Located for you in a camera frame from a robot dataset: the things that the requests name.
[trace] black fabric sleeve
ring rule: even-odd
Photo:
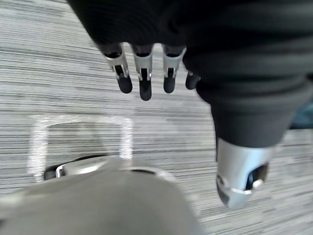
[[[68,0],[98,46],[186,46],[218,138],[276,144],[312,97],[312,0]]]

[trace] striped carpet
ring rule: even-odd
[[[134,158],[171,171],[210,234],[312,235],[313,132],[286,133],[268,181],[242,209],[226,209],[215,189],[215,140],[209,107],[184,87],[163,91],[155,45],[153,97],[119,91],[104,57],[64,0],[0,0],[0,196],[35,182],[27,173],[33,115],[124,116],[134,122]],[[87,154],[117,154],[120,129],[80,123],[50,128],[47,164]]]

